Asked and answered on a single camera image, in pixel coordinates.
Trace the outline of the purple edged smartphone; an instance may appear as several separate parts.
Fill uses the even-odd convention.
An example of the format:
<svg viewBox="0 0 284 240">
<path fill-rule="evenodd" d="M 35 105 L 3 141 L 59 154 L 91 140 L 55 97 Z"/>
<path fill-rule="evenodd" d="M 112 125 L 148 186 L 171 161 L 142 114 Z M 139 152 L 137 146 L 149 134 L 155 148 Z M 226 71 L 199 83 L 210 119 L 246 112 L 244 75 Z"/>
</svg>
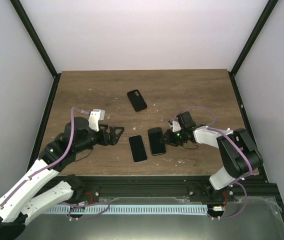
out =
<svg viewBox="0 0 284 240">
<path fill-rule="evenodd" d="M 141 163 L 148 159 L 143 138 L 141 135 L 128 138 L 131 155 L 134 163 Z"/>
</svg>

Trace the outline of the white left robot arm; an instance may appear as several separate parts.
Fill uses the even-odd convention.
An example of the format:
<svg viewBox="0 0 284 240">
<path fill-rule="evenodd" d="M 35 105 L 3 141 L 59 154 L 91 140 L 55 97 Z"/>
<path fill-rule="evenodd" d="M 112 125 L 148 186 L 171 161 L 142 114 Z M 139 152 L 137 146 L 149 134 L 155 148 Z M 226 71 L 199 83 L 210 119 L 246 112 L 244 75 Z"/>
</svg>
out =
<svg viewBox="0 0 284 240">
<path fill-rule="evenodd" d="M 77 154 L 92 150 L 95 145 L 116 145 L 124 130 L 107 124 L 91 129 L 86 118 L 73 117 L 64 131 L 45 146 L 26 174 L 0 198 L 0 240 L 15 240 L 32 220 L 61 202 L 79 202 L 84 196 L 84 184 L 74 174 L 51 189 L 38 192 L 75 162 Z"/>
</svg>

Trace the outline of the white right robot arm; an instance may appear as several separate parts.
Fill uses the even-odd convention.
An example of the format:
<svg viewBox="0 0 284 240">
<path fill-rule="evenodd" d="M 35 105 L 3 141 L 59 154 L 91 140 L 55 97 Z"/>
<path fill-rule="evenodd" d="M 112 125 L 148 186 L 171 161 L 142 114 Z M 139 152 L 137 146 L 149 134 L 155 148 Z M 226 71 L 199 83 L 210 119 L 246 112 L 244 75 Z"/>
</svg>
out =
<svg viewBox="0 0 284 240">
<path fill-rule="evenodd" d="M 251 176 L 254 170 L 263 165 L 257 145 L 244 128 L 222 130 L 196 124 L 188 111 L 170 120 L 169 126 L 160 139 L 162 144 L 183 147 L 192 142 L 219 150 L 223 167 L 210 176 L 210 185 L 204 188 L 205 198 L 211 202 L 222 196 L 223 188 Z"/>
</svg>

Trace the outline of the black phone case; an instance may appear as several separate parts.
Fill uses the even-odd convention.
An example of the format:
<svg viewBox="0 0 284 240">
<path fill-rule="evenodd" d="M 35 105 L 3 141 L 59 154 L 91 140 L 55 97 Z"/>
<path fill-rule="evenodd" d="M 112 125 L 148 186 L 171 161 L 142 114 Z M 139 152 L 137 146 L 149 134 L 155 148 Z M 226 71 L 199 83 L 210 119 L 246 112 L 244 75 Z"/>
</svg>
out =
<svg viewBox="0 0 284 240">
<path fill-rule="evenodd" d="M 163 131 L 161 127 L 150 128 L 147 131 L 150 152 L 152 156 L 163 155 L 166 153 L 166 146 L 161 142 Z"/>
<path fill-rule="evenodd" d="M 147 104 L 138 89 L 127 92 L 127 97 L 136 112 L 147 109 Z"/>
</svg>

